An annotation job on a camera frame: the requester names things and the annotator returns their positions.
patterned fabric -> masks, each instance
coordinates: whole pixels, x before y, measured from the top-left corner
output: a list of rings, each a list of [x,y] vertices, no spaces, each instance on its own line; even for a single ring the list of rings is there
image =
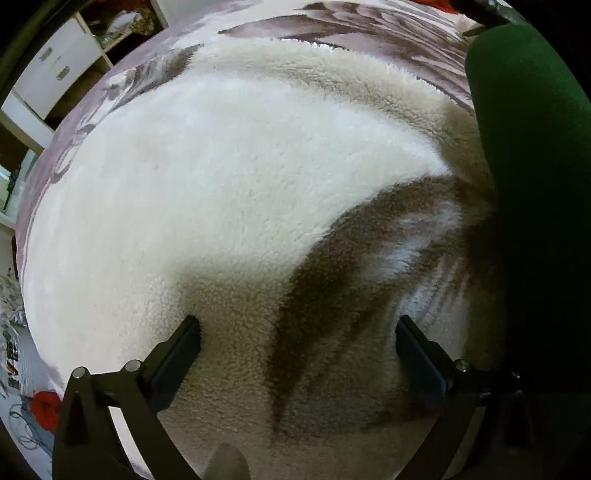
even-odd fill
[[[0,320],[14,317],[22,307],[21,287],[13,274],[0,275]]]
[[[17,263],[26,275],[28,231],[51,183],[59,181],[88,133],[110,112],[180,74],[199,44],[219,35],[295,38],[361,51],[401,66],[472,111],[459,15],[407,0],[220,2],[204,17],[156,35],[123,59],[65,118],[27,182],[17,219]]]

purple patterned bedspread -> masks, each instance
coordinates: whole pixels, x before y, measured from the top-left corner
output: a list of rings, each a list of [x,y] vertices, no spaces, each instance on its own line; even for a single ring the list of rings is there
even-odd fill
[[[215,9],[167,28],[120,61],[74,108],[56,131],[52,144],[38,159],[29,175],[17,218],[17,264],[22,272],[27,257],[27,238],[37,206],[52,181],[67,168],[60,162],[92,130],[85,123],[111,95],[109,79],[125,74],[126,82],[139,95],[154,87],[153,70],[169,56],[183,58],[192,46],[220,35],[274,37],[328,44],[364,52],[401,66],[444,91],[459,105],[472,111],[464,71],[468,42],[458,31],[464,17],[441,12],[409,0],[310,2],[306,0],[220,0]],[[105,107],[105,115],[129,99]]]

black bracket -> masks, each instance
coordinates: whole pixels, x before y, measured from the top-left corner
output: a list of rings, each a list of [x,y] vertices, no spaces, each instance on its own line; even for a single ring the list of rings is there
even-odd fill
[[[396,480],[441,480],[481,406],[487,406],[482,426],[464,470],[454,479],[541,478],[534,465],[531,419],[519,375],[483,372],[464,359],[452,361],[408,316],[400,318],[396,334],[398,356],[415,390],[428,408],[440,410]],[[476,468],[480,474],[484,469],[484,476],[473,476]]]
[[[60,410],[53,452],[54,480],[141,480],[131,468],[109,407],[121,409],[152,476],[199,480],[156,417],[168,408],[200,351],[199,322],[187,316],[144,362],[130,360],[119,372],[73,372]]]

red object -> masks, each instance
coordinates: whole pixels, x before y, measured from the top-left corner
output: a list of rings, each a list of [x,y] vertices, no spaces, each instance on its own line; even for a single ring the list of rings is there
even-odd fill
[[[42,429],[55,433],[60,418],[60,397],[55,392],[36,393],[29,403],[29,411]]]
[[[413,0],[413,2],[423,5],[429,5],[433,8],[438,8],[439,10],[443,10],[444,12],[447,12],[449,14],[460,13],[451,6],[449,0]]]

white cabinet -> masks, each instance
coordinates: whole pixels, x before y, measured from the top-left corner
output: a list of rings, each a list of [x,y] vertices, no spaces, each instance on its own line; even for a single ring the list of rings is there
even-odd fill
[[[44,119],[66,90],[101,56],[94,37],[72,18],[43,46],[13,91]]]

